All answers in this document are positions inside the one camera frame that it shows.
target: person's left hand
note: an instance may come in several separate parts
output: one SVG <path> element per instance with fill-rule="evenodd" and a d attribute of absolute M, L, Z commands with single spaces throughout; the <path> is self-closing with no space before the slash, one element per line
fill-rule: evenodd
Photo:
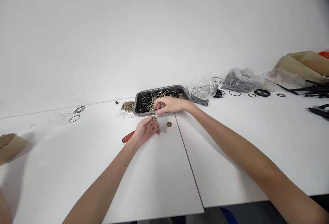
<path fill-rule="evenodd" d="M 156 118 L 149 116 L 137 125 L 132 138 L 134 137 L 138 146 L 142 146 L 153 134 L 160 134 L 159 124 Z"/>

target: person's right hand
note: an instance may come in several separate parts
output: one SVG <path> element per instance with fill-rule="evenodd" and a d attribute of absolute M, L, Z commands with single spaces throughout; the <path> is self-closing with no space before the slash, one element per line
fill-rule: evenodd
<path fill-rule="evenodd" d="M 154 109 L 157 110 L 156 114 L 162 114 L 162 113 L 170 113 L 170 112 L 178 112 L 178 111 L 186 110 L 186 108 L 189 105 L 193 105 L 193 103 L 185 99 L 166 96 L 156 99 L 154 104 Z"/>

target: bag of black parts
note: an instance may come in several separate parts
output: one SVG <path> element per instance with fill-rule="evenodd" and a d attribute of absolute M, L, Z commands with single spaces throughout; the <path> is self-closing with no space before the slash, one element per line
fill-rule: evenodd
<path fill-rule="evenodd" d="M 217 85 L 210 77 L 201 72 L 199 77 L 187 85 L 186 90 L 194 103 L 208 106 L 210 97 L 216 94 Z"/>
<path fill-rule="evenodd" d="M 249 93 L 257 89 L 262 83 L 262 78 L 259 75 L 254 75 L 251 69 L 241 70 L 235 67 L 230 69 L 221 88 Z"/>

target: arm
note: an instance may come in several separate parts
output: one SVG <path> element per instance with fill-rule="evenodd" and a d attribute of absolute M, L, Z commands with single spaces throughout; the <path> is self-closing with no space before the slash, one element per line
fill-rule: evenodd
<path fill-rule="evenodd" d="M 0 188 L 0 223 L 3 224 L 11 223 L 9 208 L 6 204 L 6 200 L 4 198 L 1 188 Z"/>
<path fill-rule="evenodd" d="M 288 223 L 328 223 L 329 214 L 299 189 L 265 154 L 249 141 L 204 113 L 192 102 L 163 97 L 157 114 L 185 110 L 202 125 L 218 146 L 263 190 Z"/>
<path fill-rule="evenodd" d="M 102 223 L 124 172 L 138 148 L 153 134 L 160 134 L 159 124 L 149 116 L 137 126 L 133 136 L 105 171 L 80 197 L 63 224 Z"/>

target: plastic bag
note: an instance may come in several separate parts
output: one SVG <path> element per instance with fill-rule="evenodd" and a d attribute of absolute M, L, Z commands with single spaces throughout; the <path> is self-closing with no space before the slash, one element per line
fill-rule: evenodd
<path fill-rule="evenodd" d="M 263 84 L 262 78 L 254 75 L 251 69 L 241 70 L 235 67 L 230 69 L 221 88 L 248 93 L 257 89 L 261 84 Z"/>
<path fill-rule="evenodd" d="M 259 86 L 260 89 L 269 90 L 273 92 L 284 91 L 280 86 L 288 89 L 297 89 L 299 87 L 307 87 L 311 84 L 305 82 L 305 79 L 295 73 L 291 73 L 284 68 L 276 68 L 269 72 L 264 72 L 260 75 L 263 79 L 263 84 Z"/>
<path fill-rule="evenodd" d="M 216 94 L 217 85 L 211 78 L 201 72 L 200 76 L 191 81 L 187 87 L 187 92 L 190 94 L 193 102 L 203 106 L 208 106 L 210 97 Z"/>

